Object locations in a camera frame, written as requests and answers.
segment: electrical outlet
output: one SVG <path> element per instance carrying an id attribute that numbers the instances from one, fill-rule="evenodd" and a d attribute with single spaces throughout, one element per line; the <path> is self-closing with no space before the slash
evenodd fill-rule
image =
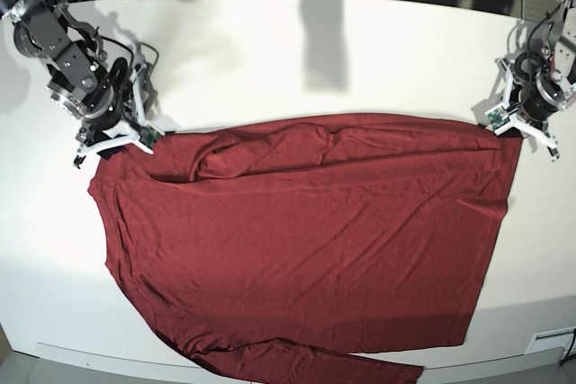
<path id="1" fill-rule="evenodd" d="M 541 351 L 552 350 L 554 348 L 563 348 L 564 354 L 566 354 L 575 337 L 575 329 L 576 326 L 573 326 L 535 333 L 525 354 L 540 353 Z M 572 353 L 576 353 L 576 344 L 572 348 Z"/>

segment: red shirt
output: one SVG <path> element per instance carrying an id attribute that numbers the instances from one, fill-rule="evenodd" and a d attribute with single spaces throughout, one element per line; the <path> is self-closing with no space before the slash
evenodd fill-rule
<path id="1" fill-rule="evenodd" d="M 456 121 L 347 114 L 126 147 L 91 183 L 107 261 L 154 332 L 272 384 L 413 383 L 348 353 L 462 344 L 521 146 Z"/>

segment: wire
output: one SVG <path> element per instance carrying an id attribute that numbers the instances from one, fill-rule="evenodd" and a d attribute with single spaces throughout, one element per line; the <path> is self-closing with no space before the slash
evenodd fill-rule
<path id="1" fill-rule="evenodd" d="M 553 11 L 551 13 L 547 13 L 546 17 L 539 22 L 534 29 L 532 29 L 532 31 L 530 32 L 530 35 L 528 36 L 528 41 L 526 43 L 526 61 L 528 64 L 528 83 L 530 84 L 529 89 L 532 89 L 532 83 L 533 83 L 533 77 L 532 77 L 532 59 L 530 57 L 530 43 L 532 42 L 532 39 L 534 38 L 534 35 L 536 34 L 536 31 L 538 29 L 540 29 L 545 22 L 547 22 L 548 20 L 550 20 L 560 9 L 561 4 L 559 4 L 558 6 L 556 6 Z M 518 109 L 522 108 L 524 106 L 524 104 L 530 99 L 530 92 L 527 93 L 526 98 L 524 98 L 522 101 L 515 103 L 514 105 L 510 105 L 507 109 L 508 114 L 512 114 L 513 112 L 516 112 Z"/>
<path id="2" fill-rule="evenodd" d="M 572 352 L 572 348 L 574 348 L 574 342 L 576 342 L 576 328 L 574 329 L 573 333 L 574 333 L 574 336 L 572 337 L 570 349 L 568 350 L 568 352 L 566 353 L 564 358 L 560 360 L 560 366 L 563 366 L 566 362 L 569 362 L 570 360 L 576 359 L 576 354 L 570 355 L 570 353 Z"/>
<path id="3" fill-rule="evenodd" d="M 103 40 L 107 40 L 108 42 L 111 42 L 112 44 L 115 44 L 118 47 L 121 47 L 121 48 L 125 49 L 126 51 L 128 51 L 130 53 L 130 67 L 134 66 L 134 51 L 132 51 L 129 47 L 122 44 L 121 42 L 119 42 L 117 40 L 113 40 L 112 38 L 108 38 L 107 36 L 100 35 L 100 38 L 102 38 Z"/>
<path id="4" fill-rule="evenodd" d="M 148 47 L 149 49 L 154 51 L 154 53 L 156 54 L 156 60 L 154 60 L 153 65 L 156 66 L 156 64 L 160 60 L 160 52 L 157 49 L 155 49 L 153 46 L 151 46 L 150 44 L 147 44 L 146 42 L 141 42 L 140 45 L 142 45 L 144 47 Z"/>

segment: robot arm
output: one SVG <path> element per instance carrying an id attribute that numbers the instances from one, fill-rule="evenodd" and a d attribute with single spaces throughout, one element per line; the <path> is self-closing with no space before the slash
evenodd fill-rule
<path id="1" fill-rule="evenodd" d="M 552 28 L 562 23 L 562 34 L 554 45 Z M 544 27 L 541 48 L 532 39 Z M 532 30 L 526 51 L 515 60 L 501 59 L 506 87 L 502 101 L 486 112 L 498 135 L 509 129 L 520 130 L 548 147 L 555 161 L 560 156 L 558 142 L 548 132 L 549 118 L 576 101 L 576 0 L 558 0 L 558 6 Z"/>
<path id="2" fill-rule="evenodd" d="M 153 67 L 140 53 L 130 62 L 106 60 L 103 38 L 93 26 L 77 21 L 68 0 L 0 0 L 0 14 L 14 24 L 14 43 L 26 57 L 44 58 L 52 76 L 52 99 L 81 121 L 74 164 L 87 155 L 134 144 L 147 153 L 163 132 L 146 120 Z M 73 41 L 68 29 L 82 37 Z"/>

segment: red cloth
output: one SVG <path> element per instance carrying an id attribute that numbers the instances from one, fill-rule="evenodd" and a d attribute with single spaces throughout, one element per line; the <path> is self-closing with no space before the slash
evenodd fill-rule
<path id="1" fill-rule="evenodd" d="M 386 114 L 277 121 L 127 147 L 90 193 L 126 297 L 209 371 L 413 383 L 347 353 L 464 341 L 520 145 Z"/>

